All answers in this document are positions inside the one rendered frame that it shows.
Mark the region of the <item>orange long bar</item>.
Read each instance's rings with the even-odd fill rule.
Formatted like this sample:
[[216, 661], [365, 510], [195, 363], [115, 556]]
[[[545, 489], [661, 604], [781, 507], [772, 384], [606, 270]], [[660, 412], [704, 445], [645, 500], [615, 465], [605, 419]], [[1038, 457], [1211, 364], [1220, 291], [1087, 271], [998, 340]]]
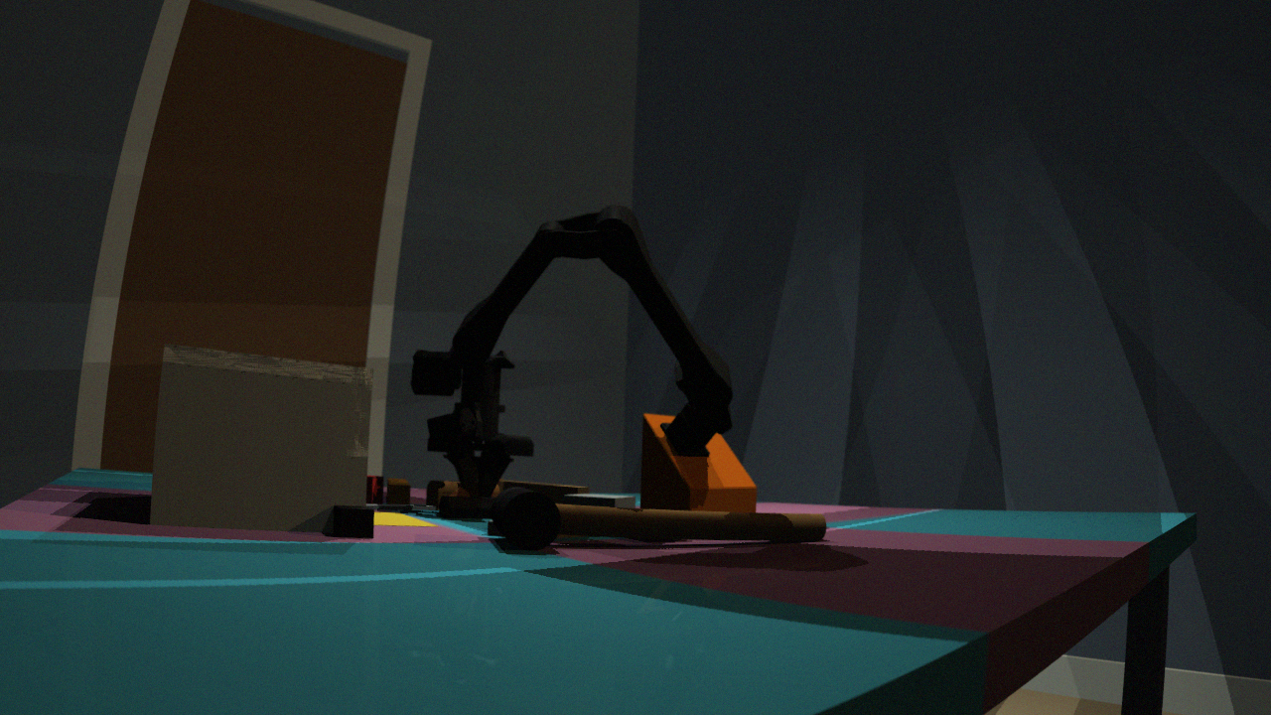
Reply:
[[409, 505], [411, 485], [407, 479], [386, 479], [386, 505]]

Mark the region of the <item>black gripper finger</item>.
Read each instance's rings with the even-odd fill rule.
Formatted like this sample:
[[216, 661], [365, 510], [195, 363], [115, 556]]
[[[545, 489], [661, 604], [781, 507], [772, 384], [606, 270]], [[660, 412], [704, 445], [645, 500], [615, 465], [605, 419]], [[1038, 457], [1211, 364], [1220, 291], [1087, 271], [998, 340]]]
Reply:
[[444, 458], [449, 458], [451, 465], [458, 469], [458, 476], [460, 483], [478, 483], [478, 469], [474, 465], [472, 456], [451, 456], [451, 453], [442, 453]]
[[478, 491], [482, 497], [492, 497], [494, 494], [496, 483], [500, 483], [505, 467], [513, 462], [513, 458], [492, 458], [492, 457], [478, 457], [472, 456], [474, 465], [478, 469]]

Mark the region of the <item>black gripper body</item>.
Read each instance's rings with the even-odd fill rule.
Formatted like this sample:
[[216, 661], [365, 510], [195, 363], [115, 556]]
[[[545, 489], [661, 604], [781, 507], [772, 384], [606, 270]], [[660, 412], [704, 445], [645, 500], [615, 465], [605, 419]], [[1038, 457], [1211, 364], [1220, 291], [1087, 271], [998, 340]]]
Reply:
[[[500, 398], [493, 395], [461, 395], [461, 403], [455, 403], [460, 410], [480, 410], [483, 424], [483, 438], [474, 436], [460, 436], [452, 442], [430, 442], [428, 451], [446, 452], [451, 456], [474, 456], [474, 451], [480, 451], [480, 457], [511, 458], [511, 456], [534, 456], [534, 443], [530, 436], [505, 436], [498, 433], [498, 413], [505, 411], [505, 404], [500, 404]], [[474, 444], [473, 444], [474, 442]], [[486, 442], [486, 444], [483, 444]]]

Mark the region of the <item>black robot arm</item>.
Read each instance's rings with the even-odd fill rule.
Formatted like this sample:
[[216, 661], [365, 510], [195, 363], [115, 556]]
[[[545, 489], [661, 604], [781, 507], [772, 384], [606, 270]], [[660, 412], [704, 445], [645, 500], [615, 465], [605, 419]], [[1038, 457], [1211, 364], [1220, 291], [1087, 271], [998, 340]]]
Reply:
[[[606, 207], [599, 213], [547, 221], [505, 279], [489, 297], [464, 317], [449, 352], [417, 351], [413, 356], [412, 392], [417, 395], [493, 395], [500, 398], [500, 372], [513, 370], [505, 352], [491, 356], [496, 339], [513, 309], [554, 257], [600, 258], [609, 271], [630, 282], [655, 328], [679, 359], [676, 384], [688, 398], [672, 424], [661, 424], [680, 456], [708, 457], [712, 436], [730, 431], [728, 404], [733, 392], [728, 366], [702, 342], [661, 273], [655, 271], [636, 215], [627, 207]], [[463, 370], [463, 372], [461, 372]], [[460, 410], [427, 420], [430, 442], [452, 442], [460, 436], [483, 438], [480, 410]]]

